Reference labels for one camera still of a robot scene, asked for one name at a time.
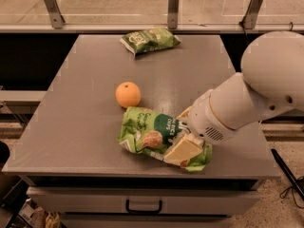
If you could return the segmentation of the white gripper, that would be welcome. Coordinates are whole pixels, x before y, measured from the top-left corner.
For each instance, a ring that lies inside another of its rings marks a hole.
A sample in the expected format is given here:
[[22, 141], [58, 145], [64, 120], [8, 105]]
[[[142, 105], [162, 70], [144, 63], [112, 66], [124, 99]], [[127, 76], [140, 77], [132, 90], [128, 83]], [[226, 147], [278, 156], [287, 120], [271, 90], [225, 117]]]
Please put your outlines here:
[[163, 155], [164, 162], [185, 167], [202, 152], [203, 140], [220, 144], [236, 136], [236, 130], [228, 128], [216, 117], [210, 103], [211, 94], [212, 89], [206, 91], [177, 117], [178, 120], [188, 118], [187, 125], [192, 134], [174, 140]]

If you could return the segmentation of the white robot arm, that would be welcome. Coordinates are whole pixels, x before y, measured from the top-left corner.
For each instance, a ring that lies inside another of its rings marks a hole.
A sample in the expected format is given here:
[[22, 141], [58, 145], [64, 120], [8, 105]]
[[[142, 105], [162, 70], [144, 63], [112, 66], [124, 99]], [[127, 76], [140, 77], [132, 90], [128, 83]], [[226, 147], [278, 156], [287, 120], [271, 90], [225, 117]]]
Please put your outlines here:
[[166, 163], [187, 167], [208, 144], [223, 143], [253, 122], [304, 108], [304, 36], [273, 31], [243, 52], [241, 71], [206, 91], [185, 113], [190, 132], [165, 152]]

